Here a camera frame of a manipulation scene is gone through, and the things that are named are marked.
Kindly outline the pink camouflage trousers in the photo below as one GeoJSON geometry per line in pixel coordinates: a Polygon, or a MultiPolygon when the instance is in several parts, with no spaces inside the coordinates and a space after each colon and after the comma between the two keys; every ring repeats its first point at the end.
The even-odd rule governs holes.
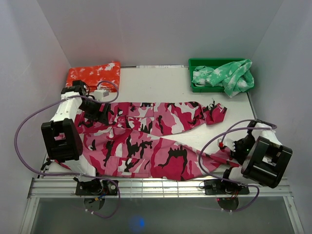
{"type": "Polygon", "coordinates": [[[167,139],[200,125],[221,123],[227,109],[220,103],[114,102],[102,110],[107,114],[102,123],[88,120],[82,111],[74,119],[82,155],[102,176],[184,181],[223,164],[239,166],[229,149],[204,154],[167,139]]]}

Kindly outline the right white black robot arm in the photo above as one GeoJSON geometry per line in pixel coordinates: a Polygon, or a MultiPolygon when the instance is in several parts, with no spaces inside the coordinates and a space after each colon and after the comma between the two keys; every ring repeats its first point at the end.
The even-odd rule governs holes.
{"type": "Polygon", "coordinates": [[[275,188],[280,183],[293,155],[292,149],[283,145],[275,135],[276,125],[258,119],[249,119],[247,135],[239,140],[218,140],[220,149],[230,150],[232,166],[223,174],[221,190],[231,194],[240,184],[258,183],[275,188]]]}

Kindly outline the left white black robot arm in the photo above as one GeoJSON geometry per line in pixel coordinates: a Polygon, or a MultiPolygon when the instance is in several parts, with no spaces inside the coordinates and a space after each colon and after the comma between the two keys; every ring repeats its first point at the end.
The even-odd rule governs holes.
{"type": "Polygon", "coordinates": [[[63,88],[63,102],[52,119],[41,125],[41,132],[50,161],[48,172],[84,175],[83,178],[75,176],[78,188],[88,194],[99,195],[103,191],[103,182],[95,178],[95,167],[82,154],[83,144],[74,121],[77,113],[82,111],[91,122],[108,123],[108,105],[102,105],[102,100],[109,93],[96,90],[93,97],[89,97],[87,87],[85,82],[76,80],[63,88]]]}

